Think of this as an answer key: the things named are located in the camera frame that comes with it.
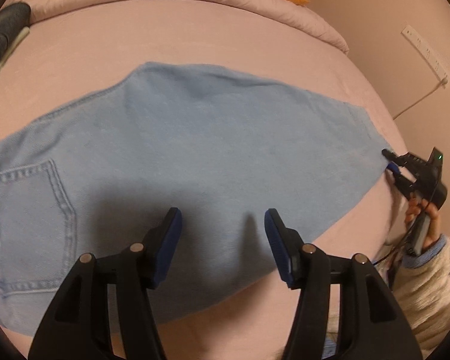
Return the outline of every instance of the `power strip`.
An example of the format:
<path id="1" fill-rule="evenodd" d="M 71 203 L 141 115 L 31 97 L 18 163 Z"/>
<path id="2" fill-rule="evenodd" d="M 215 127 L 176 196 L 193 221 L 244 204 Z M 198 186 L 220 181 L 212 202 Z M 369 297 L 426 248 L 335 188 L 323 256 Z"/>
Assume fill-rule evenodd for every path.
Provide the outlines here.
<path id="1" fill-rule="evenodd" d="M 450 75 L 445 70 L 442 62 L 439 61 L 437 55 L 432 50 L 430 45 L 427 43 L 423 37 L 420 36 L 418 32 L 411 25 L 407 25 L 403 31 L 402 35 L 408 39 L 408 41 L 413 45 L 414 48 L 424 57 L 425 61 L 431 67 L 435 75 L 441 81 L 445 78 L 450 82 Z"/>

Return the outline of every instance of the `bed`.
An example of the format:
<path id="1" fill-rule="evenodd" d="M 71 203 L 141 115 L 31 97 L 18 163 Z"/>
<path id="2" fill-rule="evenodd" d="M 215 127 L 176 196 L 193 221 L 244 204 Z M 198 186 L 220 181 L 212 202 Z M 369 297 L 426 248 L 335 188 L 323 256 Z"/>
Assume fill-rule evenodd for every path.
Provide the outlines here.
<path id="1" fill-rule="evenodd" d="M 406 152 L 383 102 L 348 59 L 346 41 L 306 7 L 285 0 L 7 4 L 13 1 L 31 5 L 32 26 L 0 72 L 0 140 L 155 61 L 224 66 L 363 107 L 391 147 Z M 384 174 L 314 243 L 328 254 L 350 257 L 360 251 L 372 257 L 400 204 Z M 332 315 L 338 310 L 336 295 Z M 270 357 L 286 342 L 297 299 L 274 271 L 207 310 L 160 325 L 166 354 L 171 360 Z M 23 353 L 28 351 L 30 337 L 6 332 Z"/>

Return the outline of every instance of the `wall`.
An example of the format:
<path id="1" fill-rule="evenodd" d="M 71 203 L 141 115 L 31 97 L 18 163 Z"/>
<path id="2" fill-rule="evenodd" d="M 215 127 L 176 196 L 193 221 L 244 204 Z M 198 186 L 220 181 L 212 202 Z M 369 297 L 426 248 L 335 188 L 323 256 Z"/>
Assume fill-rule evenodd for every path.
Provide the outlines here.
<path id="1" fill-rule="evenodd" d="M 309 8 L 334 26 L 350 46 L 350 59 L 375 87 L 394 116 L 438 83 L 421 55 L 401 35 L 410 24 L 450 71 L 450 5 L 447 0 L 311 0 Z M 450 83 L 397 118 L 408 149 L 428 157 L 444 152 L 443 207 L 450 234 Z"/>

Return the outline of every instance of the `person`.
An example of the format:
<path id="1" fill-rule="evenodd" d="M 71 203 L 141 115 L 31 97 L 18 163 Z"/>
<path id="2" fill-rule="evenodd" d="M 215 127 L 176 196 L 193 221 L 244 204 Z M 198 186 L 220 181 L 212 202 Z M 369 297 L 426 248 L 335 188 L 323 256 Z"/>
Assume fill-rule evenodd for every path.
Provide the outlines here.
<path id="1" fill-rule="evenodd" d="M 450 330 L 450 239 L 442 233 L 439 210 L 425 199 L 409 200 L 405 224 L 424 208 L 431 221 L 422 254 L 403 256 L 392 292 L 425 359 Z"/>

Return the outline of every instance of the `light green object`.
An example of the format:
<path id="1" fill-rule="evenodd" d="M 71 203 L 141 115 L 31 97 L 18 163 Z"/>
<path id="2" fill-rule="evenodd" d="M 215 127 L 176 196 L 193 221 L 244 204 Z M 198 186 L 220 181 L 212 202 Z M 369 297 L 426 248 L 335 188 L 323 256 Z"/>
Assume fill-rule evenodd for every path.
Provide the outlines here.
<path id="1" fill-rule="evenodd" d="M 22 40 L 25 39 L 25 37 L 30 33 L 30 28 L 29 27 L 24 27 L 22 28 L 22 30 L 19 32 L 19 34 L 17 35 L 17 37 L 13 40 L 12 44 L 10 45 L 10 47 L 7 49 L 7 51 L 5 52 L 5 54 L 3 55 L 2 59 L 0 59 L 0 70 L 3 67 L 3 65 L 5 65 L 5 62 L 7 61 L 8 57 L 10 57 L 10 55 L 12 54 L 12 52 L 17 48 L 17 46 L 20 44 L 20 42 Z"/>

